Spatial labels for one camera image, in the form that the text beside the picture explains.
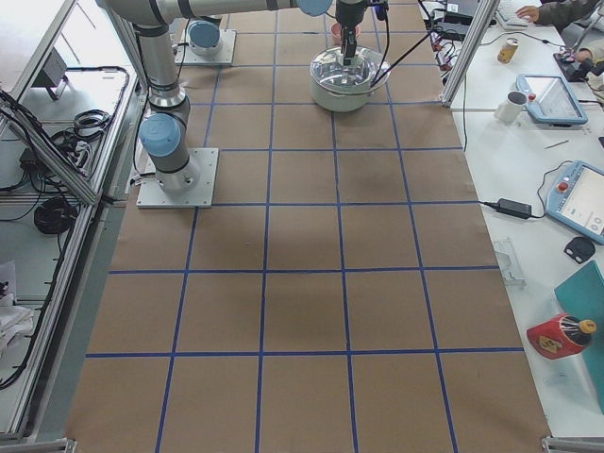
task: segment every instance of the cup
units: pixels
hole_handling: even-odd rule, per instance
[[[342,26],[337,22],[331,26],[331,39],[333,40],[333,45],[342,45],[342,37],[340,36],[340,32],[342,31]],[[355,36],[358,38],[361,33],[361,28],[357,25],[355,26]]]
[[[516,119],[518,113],[527,104],[527,96],[523,92],[509,92],[506,100],[499,104],[495,111],[495,118],[506,125]]]

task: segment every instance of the red bottle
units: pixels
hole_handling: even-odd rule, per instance
[[[560,313],[549,321],[527,330],[530,343],[539,354],[548,359],[578,354],[592,341],[596,323],[591,319],[580,321],[568,313]]]

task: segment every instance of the keyboard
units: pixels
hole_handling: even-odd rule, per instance
[[[529,27],[529,23],[516,16],[517,10],[518,8],[511,0],[501,0],[495,12],[495,18],[506,30],[524,30]]]

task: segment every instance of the robotic arm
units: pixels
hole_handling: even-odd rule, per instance
[[[109,9],[132,23],[137,34],[149,85],[149,103],[155,112],[143,122],[140,138],[165,192],[186,192],[199,179],[199,168],[184,143],[191,107],[179,84],[168,25],[176,18],[197,19],[281,8],[300,8],[310,16],[320,16],[328,11],[332,1],[105,0]],[[344,64],[349,65],[357,50],[355,26],[361,23],[369,6],[385,3],[385,0],[336,1],[336,19],[342,25]]]

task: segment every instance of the wire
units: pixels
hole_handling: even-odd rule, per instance
[[[436,25],[432,28],[432,32],[436,33],[437,35],[441,36],[444,39],[449,39],[448,36],[453,35],[456,38],[455,41],[459,41],[459,42],[463,41],[463,36],[460,34],[460,32],[457,30],[454,30],[453,28],[444,28],[442,25]]]
[[[21,179],[19,179],[19,182],[12,184],[10,186],[7,186],[7,187],[0,187],[0,192],[12,192],[12,191],[19,189],[20,187],[23,187],[25,184],[27,184],[27,172],[23,171],[23,174],[21,175]]]
[[[74,134],[84,142],[93,142],[100,138],[111,122],[111,116],[106,111],[100,109],[90,109],[78,113],[74,117]],[[85,134],[85,131],[97,129],[91,134]]]
[[[65,239],[65,242],[64,242],[65,244],[67,244],[71,240],[72,235],[74,234],[74,225],[75,224],[76,223],[73,222],[71,227],[69,228],[67,238]],[[36,340],[38,339],[38,336],[40,335],[40,331],[42,330],[42,325],[44,324],[42,322],[42,320],[44,318],[44,315],[46,314],[46,310],[48,310],[48,306],[50,305],[51,300],[53,299],[55,289],[57,288],[57,282],[59,280],[59,271],[62,267],[63,262],[65,261],[65,251],[66,251],[66,247],[61,248],[61,246],[59,244],[59,257],[57,258],[57,265],[55,266],[55,271],[53,273],[53,277],[50,282],[50,287],[48,289],[48,293],[46,294],[46,297],[44,299],[42,306],[38,309],[40,311],[40,316],[39,316],[38,322],[36,323],[36,326],[34,328],[34,332],[30,336],[28,336],[29,345],[27,346],[27,351],[25,352],[25,356],[19,365],[13,367],[15,371],[13,371],[9,377],[7,377],[6,379],[0,380],[0,391],[6,390],[8,387],[10,387],[12,384],[14,384],[19,379],[19,377],[21,376],[23,371],[27,368],[29,359],[31,358],[31,354],[33,353],[33,350],[34,350],[34,345],[36,343]]]
[[[543,208],[543,212],[544,212],[544,213],[543,213],[542,215],[531,215],[531,217],[532,217],[532,218],[534,218],[534,219],[543,219],[543,218],[545,217],[545,201],[544,201],[544,199],[541,197],[541,194],[540,194],[541,189],[542,189],[542,188],[544,187],[544,185],[545,185],[545,177],[546,177],[547,175],[549,175],[550,173],[553,173],[553,172],[555,172],[555,171],[557,171],[557,170],[560,170],[560,169],[561,169],[561,167],[562,167],[562,166],[563,166],[565,163],[572,163],[572,162],[573,162],[572,160],[565,160],[565,161],[563,161],[563,162],[562,162],[560,165],[558,165],[556,168],[554,168],[553,170],[549,170],[549,171],[547,171],[547,172],[545,172],[545,173],[544,173],[544,177],[543,177],[543,179],[541,180],[541,186],[539,186],[539,189],[537,189],[537,196],[539,197],[539,201],[541,201],[541,206],[542,206],[542,208]]]
[[[560,47],[561,49],[562,49],[562,48],[564,48],[564,49],[567,49],[567,48],[568,48],[568,47],[567,47],[565,44],[556,44],[556,43],[554,43],[554,42],[552,42],[552,41],[549,41],[549,40],[543,40],[543,39],[541,39],[541,38],[537,38],[536,36],[529,35],[528,33],[525,33],[524,31],[506,31],[505,33],[501,33],[501,34],[500,34],[499,36],[497,36],[497,37],[496,37],[494,40],[491,40],[491,41],[489,41],[489,42],[482,42],[480,45],[489,45],[489,44],[492,44],[492,43],[494,43],[495,41],[497,41],[499,38],[501,38],[502,36],[505,36],[505,35],[524,35],[524,36],[527,36],[527,37],[531,38],[532,40],[535,40],[535,41],[540,41],[540,42],[542,42],[543,44],[551,44],[551,45],[555,45],[555,46],[557,46],[557,47]]]
[[[443,59],[446,59],[449,56],[449,54],[451,54],[457,50],[455,47],[455,43],[453,41],[447,41],[443,44],[443,48],[441,49],[441,52],[443,52],[445,50],[445,47],[447,47],[447,46],[448,46],[448,49],[446,49]]]
[[[379,77],[379,73],[381,72],[381,68],[384,65],[384,61],[386,61],[386,56],[388,55],[388,50],[390,49],[390,23],[388,21],[388,11],[387,9],[384,9],[384,22],[386,23],[386,48],[384,49],[384,54],[381,56],[381,62],[377,68],[376,74],[374,75],[374,78],[371,80],[371,83],[369,84],[370,87],[373,87],[376,85],[378,77]]]
[[[139,51],[139,57],[141,59],[141,66],[143,67],[144,81],[146,82],[147,90],[148,90],[151,87],[151,79],[149,78],[149,73],[147,73],[147,66],[144,63],[143,47],[141,46],[141,37],[139,35],[139,32],[136,31],[136,28],[135,28],[134,38],[136,40],[137,50]]]
[[[46,144],[48,146],[48,148],[51,150],[51,152],[55,156],[57,156],[58,159],[62,160],[63,163],[65,163],[70,169],[76,171],[78,174],[81,175],[81,172],[79,171],[79,169],[77,167],[74,166],[74,163],[71,162],[69,159],[67,159],[65,156],[63,156],[59,152],[59,150],[57,149],[55,144],[52,142],[51,138],[48,136],[46,131],[43,129],[42,124],[38,121],[38,118],[36,118],[33,115],[33,113],[31,113],[28,109],[26,109],[21,104],[19,104],[17,101],[15,101],[7,92],[5,92],[3,90],[0,90],[0,99],[7,102],[9,108],[13,112],[18,111],[18,112],[22,113],[24,115],[25,119],[27,120],[27,122],[36,131],[36,133],[38,134],[38,137],[44,142],[44,144]],[[37,158],[38,157],[37,152],[36,152],[37,147],[34,145],[33,140],[31,138],[31,136],[29,135],[29,131],[26,129],[24,124],[20,120],[18,120],[16,117],[9,115],[2,109],[0,109],[0,114],[5,116],[9,121],[11,121],[15,125],[17,125],[24,132],[27,144],[30,146],[32,152],[34,153],[34,155],[36,155],[36,158]]]
[[[467,75],[463,76],[463,105],[461,107],[461,119],[463,122],[463,152],[465,153],[466,148],[468,147],[468,131],[465,128],[465,100],[468,94],[468,77]]]
[[[426,17],[428,17],[428,21],[429,21],[428,30],[431,30],[432,28],[434,28],[434,11],[432,11],[430,13],[428,11],[428,9],[424,6],[424,1],[423,0],[417,0],[417,4],[424,11],[424,14],[426,14]]]
[[[99,160],[100,160],[100,153],[98,153],[97,151],[101,148],[101,144],[103,142],[103,139],[106,136],[107,130],[109,130],[109,128],[113,124],[113,121],[115,120],[115,115],[117,114],[118,109],[122,105],[122,102],[124,102],[124,93],[126,92],[126,88],[128,87],[128,84],[130,83],[130,74],[128,73],[127,69],[123,68],[122,66],[82,66],[82,67],[67,68],[67,70],[68,71],[81,71],[81,72],[118,71],[120,73],[123,73],[125,76],[124,84],[120,88],[117,102],[115,103],[115,109],[113,110],[112,114],[109,114],[109,118],[107,121],[105,121],[105,118],[106,118],[106,114],[108,114],[108,113],[104,112],[103,110],[94,109],[94,110],[88,110],[88,112],[80,113],[80,115],[83,115],[84,113],[90,114],[91,112],[95,112],[95,114],[100,115],[100,117],[101,117],[101,119],[99,121],[99,126],[101,126],[101,128],[99,130],[100,134],[97,136],[94,136],[94,134],[92,134],[91,137],[87,137],[87,136],[82,137],[82,140],[87,143],[91,143],[91,142],[97,140],[96,147],[94,148],[94,150],[90,149],[90,154],[91,154],[92,159],[89,159],[89,166],[86,169],[86,173],[88,173],[87,179],[90,180],[93,177],[93,175],[96,173],[96,169],[98,168],[98,164],[99,164]]]
[[[137,137],[139,136],[139,128],[141,127],[141,123],[143,122],[143,118],[144,118],[144,114],[147,110],[147,105],[149,104],[149,92],[147,92],[147,96],[144,99],[144,105],[143,105],[143,109],[141,110],[141,115],[139,116],[139,121],[136,124],[136,135]],[[139,171],[139,167],[136,164],[136,144],[137,144],[138,140],[134,141],[134,149],[132,150],[132,167],[134,168],[134,171],[137,173],[137,175],[140,175],[141,172]]]
[[[36,198],[36,201],[34,201],[34,204],[31,205],[31,208],[29,208],[24,214],[21,214],[18,217],[13,217],[12,219],[0,219],[0,222],[15,222],[17,220],[21,220],[24,217],[26,217],[31,211],[33,211],[36,206],[38,205],[38,202],[40,201],[40,198],[42,198],[42,193],[38,193],[38,198]]]
[[[151,176],[155,176],[155,175],[156,175],[155,172],[138,173],[136,176],[134,176],[130,179],[130,186],[136,184],[139,181],[142,181],[146,177],[151,177]]]
[[[182,65],[185,62],[185,55],[187,55],[187,47],[189,46],[189,43],[187,42],[187,30],[189,29],[189,24],[191,23],[191,19],[189,19],[187,21],[187,24],[185,25],[185,42],[184,42],[184,46],[182,48],[182,60],[180,61],[180,66],[178,67],[178,76],[177,79],[180,80],[180,73],[182,72]]]
[[[375,87],[382,78],[384,78],[388,73],[390,73],[398,65],[398,63],[400,63],[403,59],[405,59],[408,54],[410,54],[412,51],[414,51],[417,47],[419,47],[419,45],[422,42],[424,42],[427,38],[429,38],[431,33],[432,33],[431,30],[428,33],[426,33],[426,35],[424,35],[424,37],[421,40],[416,42],[407,52],[405,52],[399,59],[397,59],[387,70],[385,70],[383,73],[381,73],[381,75],[375,81],[372,81],[369,86],[372,88]]]

